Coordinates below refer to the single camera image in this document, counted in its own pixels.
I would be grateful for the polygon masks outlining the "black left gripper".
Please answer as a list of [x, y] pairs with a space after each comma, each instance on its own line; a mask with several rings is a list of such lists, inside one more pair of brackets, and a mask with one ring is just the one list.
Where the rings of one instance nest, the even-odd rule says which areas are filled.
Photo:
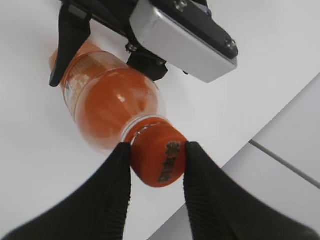
[[[80, 17], [68, 9], [62, 9], [58, 20], [58, 49], [49, 85], [57, 87], [63, 79], [71, 61], [91, 34], [91, 18], [128, 40], [135, 40], [130, 17], [137, 0], [63, 0], [85, 12]], [[166, 61], [146, 49], [138, 49], [130, 54], [127, 64], [158, 81], [168, 73]]]

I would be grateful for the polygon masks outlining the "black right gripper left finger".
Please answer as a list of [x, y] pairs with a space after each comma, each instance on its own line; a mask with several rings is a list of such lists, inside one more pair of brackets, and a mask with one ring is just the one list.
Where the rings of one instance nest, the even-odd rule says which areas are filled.
[[50, 210], [5, 240], [121, 240], [131, 198], [131, 146], [119, 143], [101, 167]]

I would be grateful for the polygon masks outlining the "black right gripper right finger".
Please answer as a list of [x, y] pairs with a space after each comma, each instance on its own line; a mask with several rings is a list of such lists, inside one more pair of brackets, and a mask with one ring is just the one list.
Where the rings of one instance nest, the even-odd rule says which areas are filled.
[[197, 142], [185, 144], [183, 190], [194, 240], [318, 240], [239, 186]]

